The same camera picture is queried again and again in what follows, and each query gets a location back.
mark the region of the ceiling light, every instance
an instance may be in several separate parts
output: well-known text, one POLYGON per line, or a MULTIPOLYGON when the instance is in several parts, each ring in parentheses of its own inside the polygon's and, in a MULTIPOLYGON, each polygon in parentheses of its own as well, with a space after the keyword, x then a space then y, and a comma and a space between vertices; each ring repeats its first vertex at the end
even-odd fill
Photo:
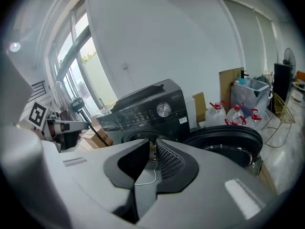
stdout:
POLYGON ((10 45, 11 52, 17 52, 20 49, 20 43, 19 42, 13 42, 10 45))

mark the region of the black speaker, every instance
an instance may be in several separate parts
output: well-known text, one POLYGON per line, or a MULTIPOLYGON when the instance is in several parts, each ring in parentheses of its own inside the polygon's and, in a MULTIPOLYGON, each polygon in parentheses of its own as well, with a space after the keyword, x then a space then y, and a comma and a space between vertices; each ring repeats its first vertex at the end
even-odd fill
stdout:
MULTIPOLYGON (((290 92, 292 88, 292 66, 287 64, 275 63, 274 64, 274 83, 273 92, 288 104, 290 92)), ((270 101, 269 109, 274 113, 274 97, 270 101)))

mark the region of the plastic bottle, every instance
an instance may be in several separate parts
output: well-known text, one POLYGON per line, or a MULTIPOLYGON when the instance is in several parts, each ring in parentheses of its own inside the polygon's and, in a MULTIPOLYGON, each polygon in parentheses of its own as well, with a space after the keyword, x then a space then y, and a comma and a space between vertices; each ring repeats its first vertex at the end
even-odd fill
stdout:
POLYGON ((216 126, 216 125, 225 125, 225 110, 221 103, 212 104, 212 106, 205 112, 205 126, 216 126))
POLYGON ((239 105, 235 105, 232 109, 229 110, 226 119, 229 122, 232 122, 233 120, 237 120, 237 122, 242 125, 243 119, 239 118, 240 116, 244 117, 244 113, 241 110, 239 105))
POLYGON ((257 109, 251 109, 251 112, 252 114, 246 118, 246 122, 247 122, 246 126, 256 130, 262 123, 262 119, 258 116, 257 109))
POLYGON ((238 117, 237 119, 232 120, 231 122, 228 121, 228 119, 224 119, 224 122, 227 125, 246 125, 247 124, 246 120, 242 116, 238 117))

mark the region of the sticker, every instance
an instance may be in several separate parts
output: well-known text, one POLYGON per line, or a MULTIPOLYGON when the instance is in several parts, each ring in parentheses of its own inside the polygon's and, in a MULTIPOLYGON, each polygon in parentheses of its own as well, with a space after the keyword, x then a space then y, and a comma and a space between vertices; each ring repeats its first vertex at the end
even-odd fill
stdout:
POLYGON ((187 122, 187 118, 183 117, 183 118, 179 119, 179 122, 180 122, 180 124, 183 124, 183 123, 187 122))
POLYGON ((44 126, 44 121, 48 114, 48 110, 48 106, 35 102, 27 121, 33 126, 35 126, 37 129, 42 130, 44 126))

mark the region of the black appliance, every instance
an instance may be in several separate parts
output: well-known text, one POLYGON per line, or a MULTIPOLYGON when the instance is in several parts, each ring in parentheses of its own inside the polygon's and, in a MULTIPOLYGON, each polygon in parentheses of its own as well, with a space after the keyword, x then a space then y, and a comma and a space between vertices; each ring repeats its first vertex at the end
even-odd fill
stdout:
POLYGON ((124 96, 97 117, 114 144, 147 138, 181 142, 190 133, 181 88, 171 79, 124 96))
POLYGON ((259 158, 263 147, 257 131, 238 125, 204 128, 192 133, 183 143, 223 155, 244 168, 259 158))
MULTIPOLYGON (((274 64, 274 83, 273 92, 288 104, 293 80, 293 67, 287 64, 275 63, 274 64)), ((275 113, 274 98, 271 99, 269 109, 275 113)))

